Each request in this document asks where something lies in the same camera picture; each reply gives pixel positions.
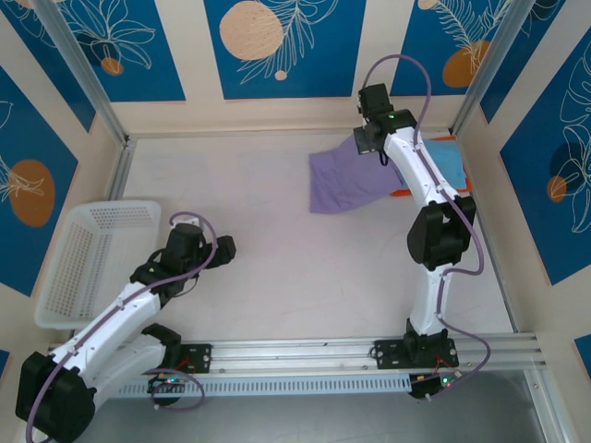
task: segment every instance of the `purple cloth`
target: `purple cloth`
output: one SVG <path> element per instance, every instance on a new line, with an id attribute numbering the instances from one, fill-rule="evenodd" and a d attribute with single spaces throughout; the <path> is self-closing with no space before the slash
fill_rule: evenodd
<path id="1" fill-rule="evenodd" d="M 359 155 L 353 136 L 338 148 L 310 154 L 310 212 L 354 210 L 402 188 L 393 162 L 380 164 L 377 152 Z"/>

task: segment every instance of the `towel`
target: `towel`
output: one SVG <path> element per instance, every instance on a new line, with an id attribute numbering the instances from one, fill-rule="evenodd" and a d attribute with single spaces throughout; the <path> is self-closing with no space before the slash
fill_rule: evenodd
<path id="1" fill-rule="evenodd" d="M 425 146 L 443 176 L 465 188 L 462 155 L 455 141 L 426 140 Z M 361 208 L 392 192 L 407 189 L 393 162 L 380 164 L 377 152 L 359 155 L 353 136 L 337 148 L 310 154 L 310 212 L 336 214 Z"/>

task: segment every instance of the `cable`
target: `cable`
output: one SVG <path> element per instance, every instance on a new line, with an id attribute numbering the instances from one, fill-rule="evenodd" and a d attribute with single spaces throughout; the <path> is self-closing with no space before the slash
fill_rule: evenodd
<path id="1" fill-rule="evenodd" d="M 464 215 L 462 210 L 458 207 L 458 205 L 455 203 L 455 201 L 453 201 L 453 199 L 447 194 L 447 192 L 445 192 L 445 190 L 441 186 L 441 182 L 440 182 L 439 178 L 437 177 L 437 175 L 433 171 L 433 168 L 431 168 L 431 165 L 428 163 L 427 159 L 425 158 L 425 155 L 423 154 L 422 149 L 419 148 L 419 146 L 418 146 L 419 129 L 420 129 L 421 125 L 423 124 L 423 120 L 425 118 L 425 114 L 427 113 L 427 108 L 429 106 L 429 103 L 431 102 L 431 95 L 432 95 L 431 78 L 429 77 L 428 72 L 425 69 L 425 67 L 423 65 L 421 65 L 421 63 L 418 62 L 415 58 L 410 57 L 408 55 L 403 55 L 403 54 L 386 55 L 385 57 L 382 57 L 380 60 L 378 60 L 376 63 L 374 63 L 373 66 L 369 69 L 368 74 L 366 75 L 366 78 L 363 81 L 363 88 L 365 88 L 367 86 L 369 78 L 370 78 L 371 74 L 373 73 L 373 71 L 379 65 L 381 65 L 383 62 L 385 62 L 387 60 L 392 60 L 392 59 L 408 60 L 409 62 L 416 65 L 420 69 L 421 73 L 423 74 L 423 77 L 425 77 L 425 82 L 427 83 L 427 94 L 425 96 L 425 102 L 423 104 L 423 109 L 421 110 L 421 114 L 419 115 L 418 120 L 416 120 L 415 134 L 413 135 L 413 144 L 416 148 L 416 153 L 418 154 L 419 159 L 422 161 L 423 165 L 427 169 L 428 174 L 430 175 L 430 177 L 433 180 L 433 182 L 435 183 L 435 185 L 440 189 L 439 192 L 447 200 L 447 202 L 450 204 L 450 206 L 455 211 L 455 213 L 458 215 L 458 217 L 460 217 L 460 220 L 462 220 L 462 223 L 464 224 L 465 228 L 468 230 L 468 232 L 470 233 L 472 238 L 474 238 L 474 243 L 476 245 L 476 251 L 478 253 L 478 269 L 477 270 L 462 269 L 462 268 L 448 268 L 441 274 L 440 287 L 439 287 L 438 296 L 437 296 L 436 315 L 437 315 L 437 319 L 440 321 L 440 323 L 445 328 L 450 329 L 450 330 L 457 332 L 459 334 L 462 334 L 465 337 L 468 337 L 470 339 L 480 341 L 484 345 L 484 347 L 486 348 L 487 353 L 486 353 L 484 359 L 482 360 L 482 362 L 480 362 L 473 370 L 471 370 L 469 373 L 464 375 L 462 378 L 458 379 L 455 383 L 453 383 L 447 389 L 441 390 L 440 392 L 438 392 L 430 397 L 430 398 L 433 398 L 438 395 L 441 395 L 443 392 L 447 392 L 448 390 L 451 390 L 451 388 L 456 387 L 461 381 L 464 381 L 464 380 L 472 377 L 474 374 L 476 374 L 480 369 L 482 369 L 488 363 L 488 360 L 490 359 L 490 355 L 492 354 L 492 351 L 490 349 L 490 345 L 487 343 L 486 340 L 478 337 L 476 334 L 473 334 L 471 332 L 467 332 L 465 330 L 456 328 L 453 325 L 450 325 L 447 321 L 445 321 L 443 319 L 443 314 L 441 313 L 441 305 L 443 303 L 443 292 L 445 289 L 445 282 L 447 280 L 447 276 L 451 273 L 454 273 L 454 272 L 459 273 L 459 274 L 465 274 L 465 275 L 473 275 L 473 276 L 482 274 L 482 271 L 484 270 L 485 256 L 484 256 L 484 250 L 482 248 L 482 244 L 480 243 L 480 239 L 478 238 L 478 234 L 476 233 L 474 226 L 472 226 L 472 223 L 466 218 L 466 216 Z"/>
<path id="2" fill-rule="evenodd" d="M 154 403 L 154 408 L 156 408 L 158 410 L 164 409 L 165 411 L 170 411 L 171 413 L 188 413 L 188 412 L 195 411 L 196 409 L 198 409 L 205 401 L 205 389 L 203 388 L 203 385 L 201 383 L 199 383 L 199 381 L 196 378 L 194 378 L 190 374 L 187 374 L 186 372 L 179 371 L 178 369 L 156 368 L 156 369 L 151 369 L 151 370 L 145 372 L 144 374 L 145 375 L 174 374 L 176 376 L 185 377 L 191 383 L 194 383 L 195 386 L 197 386 L 197 388 L 201 392 L 201 398 L 199 399 L 199 401 L 197 403 L 193 404 L 192 406 L 187 406 L 184 408 L 169 408 L 169 407 L 161 406 L 158 403 L 156 403 L 156 399 L 155 399 L 156 393 L 159 390 L 162 390 L 163 387 L 170 386 L 170 385 L 166 385 L 166 384 L 162 383 L 162 385 L 159 385 L 156 388 L 154 388 L 151 392 L 151 395 L 150 395 L 150 400 L 152 403 Z"/>
<path id="3" fill-rule="evenodd" d="M 156 288 L 158 286 L 162 286 L 163 284 L 172 283 L 174 281 L 179 281 L 179 280 L 183 280 L 183 279 L 191 279 L 196 274 L 200 273 L 202 270 L 207 268 L 207 266 L 211 263 L 211 261 L 213 260 L 213 257 L 215 256 L 215 251 L 218 248 L 217 235 L 215 233 L 215 230 L 213 229 L 213 226 L 211 226 L 211 223 L 209 223 L 204 217 L 201 217 L 200 215 L 196 214 L 195 212 L 188 212 L 188 211 L 181 211 L 181 212 L 177 212 L 176 214 L 173 214 L 173 216 L 169 220 L 170 225 L 171 226 L 173 225 L 173 222 L 175 221 L 176 217 L 179 217 L 182 215 L 190 215 L 192 217 L 196 217 L 200 221 L 202 221 L 203 224 L 205 224 L 208 227 L 208 229 L 210 230 L 211 236 L 213 237 L 213 239 L 211 240 L 210 255 L 207 257 L 207 259 L 203 263 L 201 263 L 201 265 L 190 270 L 189 272 L 186 272 L 185 274 L 177 275 L 175 277 L 170 277 L 168 279 L 163 279 L 160 281 L 155 281 L 154 283 L 151 283 L 148 286 L 144 286 L 143 288 L 135 291 L 128 298 L 123 300 L 122 306 L 116 306 L 113 309 L 111 309 L 107 314 L 105 314 L 105 316 L 103 318 L 101 318 L 99 321 L 97 321 L 96 325 L 94 325 L 82 338 L 80 338 L 80 340 L 74 345 L 74 352 L 73 353 L 66 353 L 66 355 L 64 355 L 64 358 L 62 358 L 59 361 L 59 363 L 55 366 L 54 370 L 50 373 L 49 377 L 45 379 L 45 382 L 43 383 L 41 389 L 39 390 L 39 393 L 37 394 L 37 397 L 35 398 L 35 401 L 33 402 L 32 408 L 30 409 L 29 419 L 27 420 L 27 428 L 26 428 L 26 432 L 25 432 L 25 439 L 27 440 L 27 443 L 35 443 L 33 441 L 33 422 L 35 421 L 35 416 L 37 415 L 37 412 L 39 411 L 39 407 L 41 406 L 41 402 L 43 400 L 43 397 L 45 396 L 45 394 L 49 390 L 51 384 L 54 382 L 55 377 L 57 377 L 57 374 L 59 373 L 59 371 L 64 367 L 64 365 L 74 355 L 74 353 L 78 349 L 80 349 L 84 345 L 84 343 L 86 343 L 86 341 L 88 341 L 88 339 L 90 337 L 92 337 L 92 335 L 94 335 L 94 333 L 97 330 L 99 330 L 107 321 L 109 321 L 109 319 L 111 319 L 111 317 L 114 316 L 119 310 L 122 310 L 126 305 L 131 303 L 134 299 L 136 299 L 137 297 L 139 297 L 143 293 L 146 293 L 147 291 L 149 291 L 153 288 Z M 51 440 L 52 439 L 50 437 L 48 437 L 43 442 L 40 442 L 40 443 L 49 443 Z"/>
<path id="4" fill-rule="evenodd" d="M 188 293 L 190 293 L 191 291 L 193 291 L 195 289 L 195 286 L 197 286 L 197 279 L 195 279 L 195 281 L 193 281 L 193 286 L 191 286 L 190 289 L 187 289 L 183 293 L 178 293 L 177 295 L 173 295 L 173 298 L 178 298 L 178 297 L 182 297 L 183 295 L 187 295 Z"/>

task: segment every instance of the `orange circle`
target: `orange circle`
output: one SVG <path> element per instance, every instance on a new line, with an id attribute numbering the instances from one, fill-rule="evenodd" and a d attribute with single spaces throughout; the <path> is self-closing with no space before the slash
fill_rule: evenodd
<path id="1" fill-rule="evenodd" d="M 45 225 L 55 204 L 54 178 L 49 169 L 36 160 L 23 160 L 8 174 L 8 184 L 13 187 L 10 206 L 17 218 L 33 228 Z"/>
<path id="2" fill-rule="evenodd" d="M 559 202 L 562 201 L 566 197 L 566 180 L 564 180 L 559 175 L 555 175 L 550 178 L 548 182 L 548 197 L 552 201 Z"/>
<path id="3" fill-rule="evenodd" d="M 472 66 L 472 57 L 474 55 L 476 68 L 478 68 L 489 46 L 490 42 L 475 42 L 470 45 L 470 48 L 461 49 L 452 55 L 443 68 L 443 82 L 450 88 L 470 86 L 476 73 L 476 69 Z"/>
<path id="4" fill-rule="evenodd" d="M 238 2 L 220 21 L 220 37 L 228 52 L 240 60 L 260 60 L 283 43 L 283 26 L 259 1 Z"/>
<path id="5" fill-rule="evenodd" d="M 120 76 L 123 74 L 123 65 L 119 60 L 112 57 L 104 57 L 101 61 L 101 68 L 111 76 Z"/>

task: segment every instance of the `orange tray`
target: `orange tray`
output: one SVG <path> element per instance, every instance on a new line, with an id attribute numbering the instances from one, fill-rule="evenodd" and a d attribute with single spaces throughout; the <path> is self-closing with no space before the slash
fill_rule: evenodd
<path id="1" fill-rule="evenodd" d="M 437 140 L 437 141 L 449 141 L 449 140 L 455 140 L 455 136 L 439 137 L 439 138 L 433 138 L 433 139 Z M 468 173 L 465 171 L 465 169 L 464 169 L 464 173 L 465 173 L 465 189 L 458 189 L 458 192 L 472 192 L 472 182 L 470 181 L 470 177 L 468 177 Z M 392 195 L 394 197 L 410 197 L 410 196 L 412 196 L 410 189 L 401 189 L 400 191 L 394 191 L 394 192 L 392 192 Z"/>

